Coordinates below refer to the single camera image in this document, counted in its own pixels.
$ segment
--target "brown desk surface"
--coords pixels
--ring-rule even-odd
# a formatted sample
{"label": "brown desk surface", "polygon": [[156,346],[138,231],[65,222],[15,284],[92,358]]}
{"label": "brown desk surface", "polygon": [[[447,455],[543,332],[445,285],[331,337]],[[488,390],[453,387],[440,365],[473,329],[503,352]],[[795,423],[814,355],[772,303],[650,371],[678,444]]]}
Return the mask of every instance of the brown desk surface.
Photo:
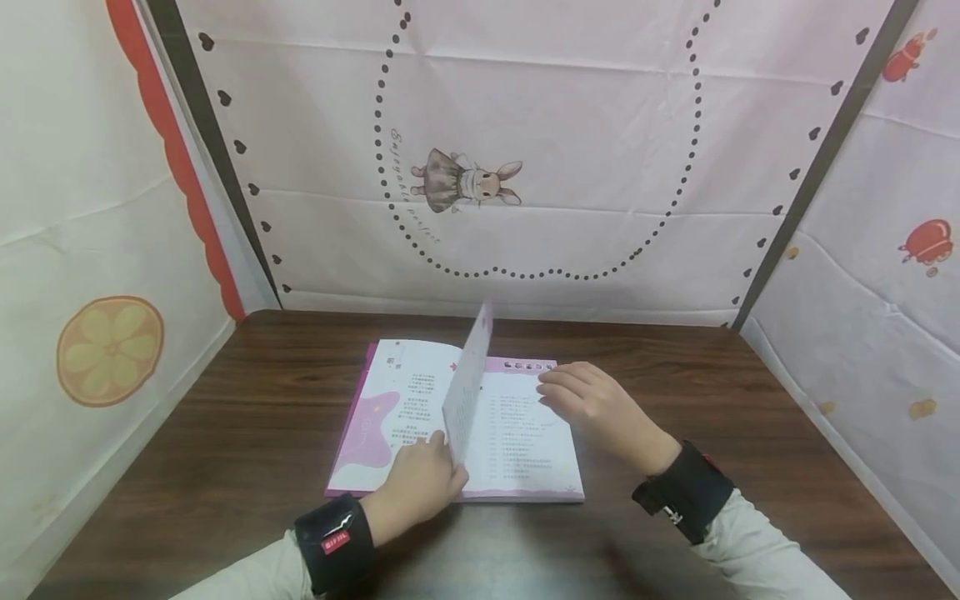
{"label": "brown desk surface", "polygon": [[[33,598],[167,598],[322,503],[369,342],[469,321],[260,312],[243,322]],[[689,438],[853,598],[950,598],[750,348],[726,329],[497,322],[491,353],[589,360]],[[580,506],[451,509],[338,597],[726,598],[624,467],[575,440]]]}

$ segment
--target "left hand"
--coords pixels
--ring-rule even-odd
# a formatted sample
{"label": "left hand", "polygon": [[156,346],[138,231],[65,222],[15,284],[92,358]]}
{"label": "left hand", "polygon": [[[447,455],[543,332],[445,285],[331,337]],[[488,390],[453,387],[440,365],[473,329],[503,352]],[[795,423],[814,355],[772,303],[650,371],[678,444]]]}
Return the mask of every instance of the left hand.
{"label": "left hand", "polygon": [[373,545],[380,546],[442,511],[467,484],[467,470],[453,466],[444,432],[435,431],[400,449],[376,492],[362,498]]}

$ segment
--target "red trim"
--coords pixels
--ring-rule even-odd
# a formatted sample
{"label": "red trim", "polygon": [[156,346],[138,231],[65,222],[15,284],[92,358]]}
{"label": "red trim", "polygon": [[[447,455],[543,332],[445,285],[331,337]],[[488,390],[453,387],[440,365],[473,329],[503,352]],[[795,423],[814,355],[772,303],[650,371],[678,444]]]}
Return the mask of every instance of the red trim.
{"label": "red trim", "polygon": [[227,263],[227,255],[220,243],[220,236],[213,225],[209,206],[206,205],[204,191],[197,179],[197,172],[193,169],[190,154],[180,128],[177,126],[177,117],[174,115],[170,99],[163,89],[163,80],[150,53],[147,38],[140,27],[134,0],[106,0],[107,12],[113,25],[113,32],[123,48],[127,60],[136,70],[136,79],[143,98],[143,106],[154,123],[156,132],[163,138],[163,148],[167,155],[167,163],[174,181],[186,196],[187,213],[197,236],[204,243],[206,265],[210,273],[220,283],[220,297],[224,302],[227,313],[236,321],[243,321],[243,303],[237,292],[236,282]]}

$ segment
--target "book page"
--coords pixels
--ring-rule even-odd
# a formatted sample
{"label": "book page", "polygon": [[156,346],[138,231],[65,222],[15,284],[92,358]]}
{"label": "book page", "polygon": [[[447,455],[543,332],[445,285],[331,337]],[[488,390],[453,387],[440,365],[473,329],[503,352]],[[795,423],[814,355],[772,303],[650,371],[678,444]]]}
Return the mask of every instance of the book page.
{"label": "book page", "polygon": [[326,495],[372,492],[400,448],[444,429],[441,405],[461,351],[413,340],[381,340],[350,409]]}
{"label": "book page", "polygon": [[489,358],[467,456],[466,499],[584,499],[570,427],[540,404],[537,376],[555,361]]}
{"label": "book page", "polygon": [[477,394],[487,365],[487,348],[490,346],[492,332],[493,310],[489,302],[484,302],[480,314],[473,322],[473,328],[444,398],[444,423],[454,465],[463,463],[467,456]]}

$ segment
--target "sleeve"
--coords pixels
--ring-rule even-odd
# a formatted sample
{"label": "sleeve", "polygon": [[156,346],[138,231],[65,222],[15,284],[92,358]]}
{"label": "sleeve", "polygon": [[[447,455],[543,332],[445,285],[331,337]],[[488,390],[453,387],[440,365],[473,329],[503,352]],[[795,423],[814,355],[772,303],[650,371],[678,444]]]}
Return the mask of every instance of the sleeve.
{"label": "sleeve", "polygon": [[293,531],[211,575],[173,600],[308,600],[310,573]]}
{"label": "sleeve", "polygon": [[740,490],[733,491],[693,551],[718,567],[745,600],[850,600]]}

